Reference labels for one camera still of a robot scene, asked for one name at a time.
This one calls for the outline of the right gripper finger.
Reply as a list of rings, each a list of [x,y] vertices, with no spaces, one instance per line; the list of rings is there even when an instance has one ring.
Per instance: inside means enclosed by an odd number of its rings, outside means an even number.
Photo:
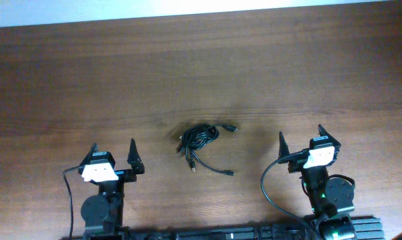
[[[327,137],[330,143],[336,148],[339,149],[341,147],[341,143],[336,140],[330,133],[328,133],[322,124],[318,124],[318,132],[321,137]]]
[[[279,132],[279,153],[278,158],[284,158],[290,154],[288,144],[284,138],[283,132]]]

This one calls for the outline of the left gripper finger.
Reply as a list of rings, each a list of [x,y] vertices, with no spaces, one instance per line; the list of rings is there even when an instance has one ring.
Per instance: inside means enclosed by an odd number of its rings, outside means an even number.
[[[127,162],[128,162],[128,164],[130,164],[130,166],[135,174],[144,174],[145,173],[145,166],[139,156],[136,142],[134,139],[132,139],[130,142]]]
[[[88,154],[85,156],[85,158],[82,160],[82,162],[79,164],[80,167],[84,167],[85,165],[90,164],[91,158],[94,153],[98,152],[98,144],[94,143],[92,144]]]

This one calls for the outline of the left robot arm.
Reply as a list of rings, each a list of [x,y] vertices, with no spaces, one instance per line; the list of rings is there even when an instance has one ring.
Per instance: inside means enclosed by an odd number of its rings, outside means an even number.
[[[78,166],[85,182],[98,187],[98,194],[88,197],[81,206],[85,222],[84,239],[131,238],[130,228],[123,225],[124,185],[134,183],[145,172],[136,142],[131,140],[127,163],[130,168],[115,170],[115,159],[109,151],[98,150],[94,143]]]

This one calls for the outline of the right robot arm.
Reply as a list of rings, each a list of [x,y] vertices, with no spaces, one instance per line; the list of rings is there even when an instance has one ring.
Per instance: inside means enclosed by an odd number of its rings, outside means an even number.
[[[308,196],[313,216],[307,221],[317,239],[356,239],[350,213],[355,181],[347,176],[330,175],[327,168],[337,160],[341,144],[322,125],[319,136],[308,148],[290,152],[282,133],[279,134],[278,163],[288,164],[288,172],[300,173],[302,189]]]

